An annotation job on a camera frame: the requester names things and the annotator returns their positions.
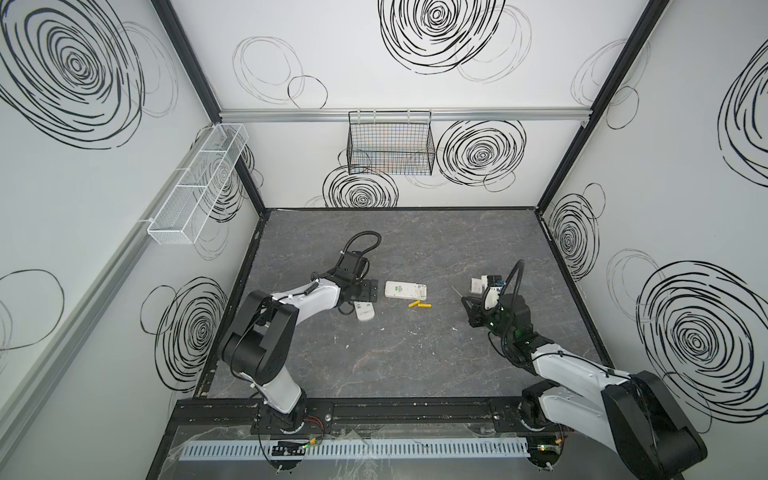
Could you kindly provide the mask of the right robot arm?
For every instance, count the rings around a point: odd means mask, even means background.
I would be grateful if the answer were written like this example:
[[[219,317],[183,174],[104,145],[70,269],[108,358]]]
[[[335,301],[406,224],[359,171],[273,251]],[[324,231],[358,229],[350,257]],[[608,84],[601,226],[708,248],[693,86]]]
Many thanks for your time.
[[[464,296],[461,304],[471,327],[498,338],[501,356],[540,377],[518,406],[528,429],[569,427],[616,453],[638,479],[673,479],[707,458],[701,434],[657,375],[566,350],[534,330],[520,295],[504,294],[492,307],[481,296]]]

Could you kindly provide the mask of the white remote with batteries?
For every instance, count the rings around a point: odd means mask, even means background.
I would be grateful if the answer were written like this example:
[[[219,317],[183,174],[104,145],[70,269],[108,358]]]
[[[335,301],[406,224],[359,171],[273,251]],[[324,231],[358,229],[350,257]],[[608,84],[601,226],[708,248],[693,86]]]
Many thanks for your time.
[[[388,280],[385,282],[385,296],[392,299],[418,300],[427,299],[425,284]]]

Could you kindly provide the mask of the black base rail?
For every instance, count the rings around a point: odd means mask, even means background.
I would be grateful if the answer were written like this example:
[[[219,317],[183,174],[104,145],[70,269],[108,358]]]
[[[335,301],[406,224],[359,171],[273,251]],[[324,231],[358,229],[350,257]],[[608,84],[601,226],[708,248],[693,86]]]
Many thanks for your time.
[[[176,403],[169,423],[257,425],[261,432],[293,431],[301,423],[329,433],[347,425],[457,423],[492,426],[497,432],[529,430],[521,422],[518,396],[309,398],[296,413],[281,414],[260,398],[192,398]]]

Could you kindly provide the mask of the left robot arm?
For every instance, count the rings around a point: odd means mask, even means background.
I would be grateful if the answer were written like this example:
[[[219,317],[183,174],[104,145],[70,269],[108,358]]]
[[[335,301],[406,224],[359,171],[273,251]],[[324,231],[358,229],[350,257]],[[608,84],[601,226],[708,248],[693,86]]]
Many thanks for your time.
[[[369,300],[369,265],[363,252],[345,252],[333,268],[304,285],[278,293],[254,290],[223,335],[219,360],[257,390],[278,428],[295,432],[306,416],[306,393],[286,367],[296,327],[343,303]]]

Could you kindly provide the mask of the white mesh shelf basket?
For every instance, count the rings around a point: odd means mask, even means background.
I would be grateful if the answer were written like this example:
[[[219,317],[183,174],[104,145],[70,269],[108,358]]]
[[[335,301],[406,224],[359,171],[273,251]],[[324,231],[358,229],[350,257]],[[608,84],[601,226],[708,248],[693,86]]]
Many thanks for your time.
[[[217,123],[202,129],[190,149],[190,160],[147,228],[155,242],[197,242],[248,138],[240,123]]]

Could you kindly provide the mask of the white battery cover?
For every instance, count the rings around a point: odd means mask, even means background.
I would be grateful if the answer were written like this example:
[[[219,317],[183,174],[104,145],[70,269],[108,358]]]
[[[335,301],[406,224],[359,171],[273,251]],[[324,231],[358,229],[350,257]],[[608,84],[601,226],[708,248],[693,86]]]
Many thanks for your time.
[[[473,277],[471,279],[470,292],[472,294],[482,295],[487,287],[488,280],[486,275],[483,275],[479,278]]]

